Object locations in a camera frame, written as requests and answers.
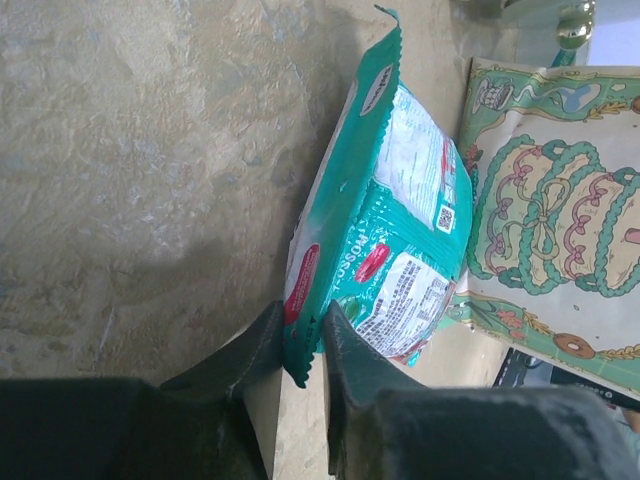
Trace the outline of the green Fresh paper bag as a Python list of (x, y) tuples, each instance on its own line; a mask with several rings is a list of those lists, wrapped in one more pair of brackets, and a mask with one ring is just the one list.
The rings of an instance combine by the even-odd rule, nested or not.
[(447, 315), (639, 394), (639, 71), (472, 62), (458, 147), (474, 187)]

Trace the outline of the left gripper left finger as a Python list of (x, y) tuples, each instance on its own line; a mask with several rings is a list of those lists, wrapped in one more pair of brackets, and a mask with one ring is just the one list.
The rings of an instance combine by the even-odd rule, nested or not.
[(283, 305), (159, 386), (133, 377), (1, 383), (4, 479), (266, 479), (247, 390), (282, 364)]

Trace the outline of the teal snack packet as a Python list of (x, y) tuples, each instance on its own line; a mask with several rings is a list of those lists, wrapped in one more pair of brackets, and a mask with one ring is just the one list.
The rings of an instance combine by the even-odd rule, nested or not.
[(401, 57), (400, 28), (364, 53), (289, 244), (284, 367), (299, 386), (332, 303), (378, 353), (410, 365), (462, 271), (471, 181), (402, 83)]

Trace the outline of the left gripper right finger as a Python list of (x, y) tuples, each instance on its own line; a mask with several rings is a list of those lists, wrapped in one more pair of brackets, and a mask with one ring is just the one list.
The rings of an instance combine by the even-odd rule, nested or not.
[(332, 303), (323, 319), (328, 471), (338, 479), (635, 479), (604, 403), (577, 388), (426, 387)]

